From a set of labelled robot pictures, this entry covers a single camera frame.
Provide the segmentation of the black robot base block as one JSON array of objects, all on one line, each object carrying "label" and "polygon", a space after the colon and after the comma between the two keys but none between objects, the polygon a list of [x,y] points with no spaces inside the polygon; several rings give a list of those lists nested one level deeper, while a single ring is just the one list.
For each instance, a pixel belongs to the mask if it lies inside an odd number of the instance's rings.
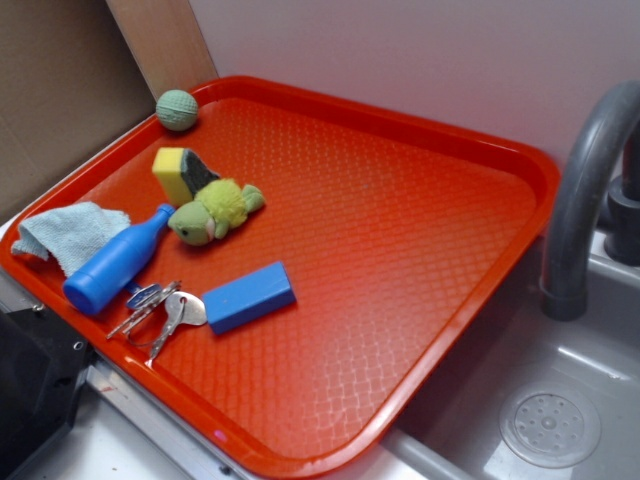
[{"label": "black robot base block", "polygon": [[14,479],[74,426],[92,347],[49,308],[1,314],[1,477]]}]

